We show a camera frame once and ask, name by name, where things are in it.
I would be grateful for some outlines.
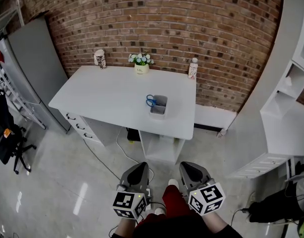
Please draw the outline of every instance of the refrigerator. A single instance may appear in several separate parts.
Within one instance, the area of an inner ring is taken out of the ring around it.
[[[39,17],[0,41],[0,64],[36,117],[67,132],[70,123],[48,103],[67,81],[47,23]]]

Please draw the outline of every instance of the white desk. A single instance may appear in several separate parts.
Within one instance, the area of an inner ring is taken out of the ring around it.
[[[164,120],[150,117],[148,94],[168,97]],[[146,158],[175,163],[185,139],[193,137],[195,100],[196,81],[184,74],[150,70],[138,75],[132,67],[108,66],[101,70],[82,66],[49,106],[69,117],[85,139],[91,134],[90,140],[104,145],[109,124],[137,129]],[[174,144],[159,140],[159,135],[176,138]]]

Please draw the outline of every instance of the red pants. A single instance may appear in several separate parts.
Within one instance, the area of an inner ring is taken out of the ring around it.
[[[193,215],[193,212],[186,204],[185,200],[183,199],[180,191],[177,189],[176,186],[168,186],[164,192],[162,199],[166,207],[166,216],[164,214],[156,215],[154,213],[151,213],[146,217],[145,220],[142,220],[137,225],[137,227],[140,226],[142,223],[146,222],[158,222],[169,218]]]

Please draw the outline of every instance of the drawer handle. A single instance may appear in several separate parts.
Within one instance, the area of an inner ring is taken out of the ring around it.
[[[70,118],[70,117],[68,116],[68,113],[66,114],[66,117],[67,117],[67,119],[69,119],[69,120],[76,120],[76,118]]]
[[[78,129],[85,129],[85,128],[81,128],[81,127],[78,125],[78,123],[76,124],[76,127],[77,127]]]
[[[86,133],[84,133],[84,137],[87,137],[87,138],[93,138],[93,137],[88,137],[88,136],[86,135]]]

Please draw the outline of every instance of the brick wall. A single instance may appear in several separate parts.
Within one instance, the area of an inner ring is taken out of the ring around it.
[[[148,52],[151,68],[179,73],[197,57],[197,103],[232,111],[240,110],[263,71],[281,10],[281,0],[23,2],[26,22],[50,10],[50,32],[69,76],[93,64],[99,48],[108,65],[133,66],[130,53]]]

